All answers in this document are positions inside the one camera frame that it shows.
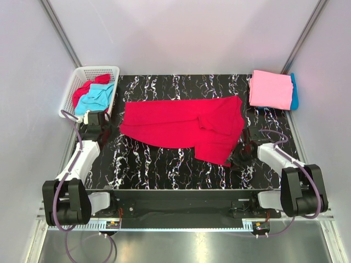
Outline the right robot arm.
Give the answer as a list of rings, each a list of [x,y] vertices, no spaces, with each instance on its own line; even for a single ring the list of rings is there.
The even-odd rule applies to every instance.
[[[316,164],[305,164],[279,147],[288,142],[288,136],[256,127],[245,128],[242,133],[244,141],[235,147],[228,159],[231,169],[244,170],[259,160],[280,177],[278,190],[259,192],[249,203],[253,216],[261,217],[274,209],[289,217],[315,219],[329,209],[321,168]]]

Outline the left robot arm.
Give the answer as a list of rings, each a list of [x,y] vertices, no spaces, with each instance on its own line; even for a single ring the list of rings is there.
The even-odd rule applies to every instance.
[[[46,222],[58,230],[69,232],[76,225],[89,223],[101,211],[112,217],[118,203],[108,192],[88,193],[84,182],[95,159],[111,134],[110,116],[105,111],[86,111],[75,116],[65,110],[61,114],[73,126],[78,138],[75,151],[66,167],[54,179],[45,181],[42,196]]]

